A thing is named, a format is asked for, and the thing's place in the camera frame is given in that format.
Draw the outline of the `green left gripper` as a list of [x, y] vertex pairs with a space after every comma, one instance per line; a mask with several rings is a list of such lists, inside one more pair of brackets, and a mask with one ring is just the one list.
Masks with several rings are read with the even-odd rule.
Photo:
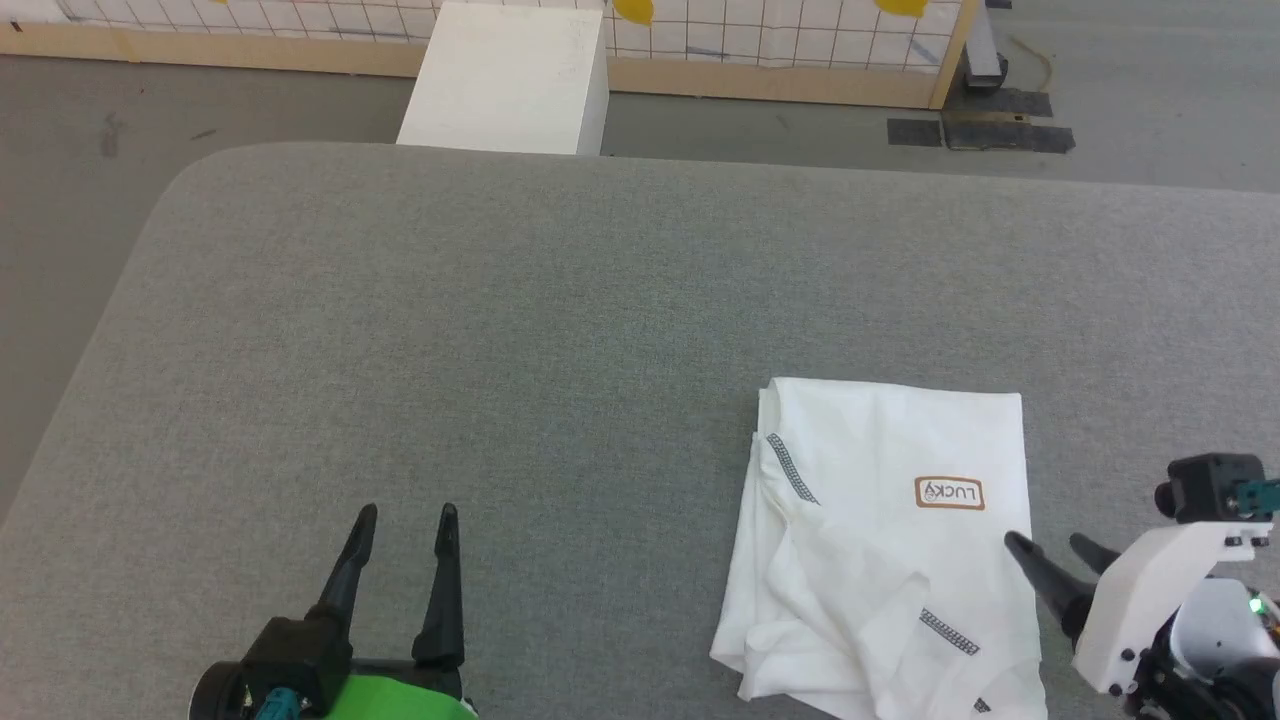
[[[317, 611], [349, 626], [361, 574], [371, 553], [378, 506], [364, 505], [317, 600]], [[306, 719], [477, 719], [465, 696], [460, 516], [444, 503], [433, 546], [436, 561], [428, 611], [413, 639], [413, 660], [355, 659], [337, 697], [320, 707], [300, 693]]]

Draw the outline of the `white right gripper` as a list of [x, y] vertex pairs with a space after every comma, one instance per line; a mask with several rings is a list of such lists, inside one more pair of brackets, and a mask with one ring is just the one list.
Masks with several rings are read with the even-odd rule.
[[1123, 553], [1084, 533], [1069, 546], [1100, 580], [1084, 583], [1047, 557], [1043, 548], [1010, 530], [1004, 544], [1061, 633], [1075, 643], [1071, 665], [1101, 694], [1129, 691], [1138, 655], [1219, 562], [1247, 560], [1242, 521], [1197, 521], [1146, 532]]

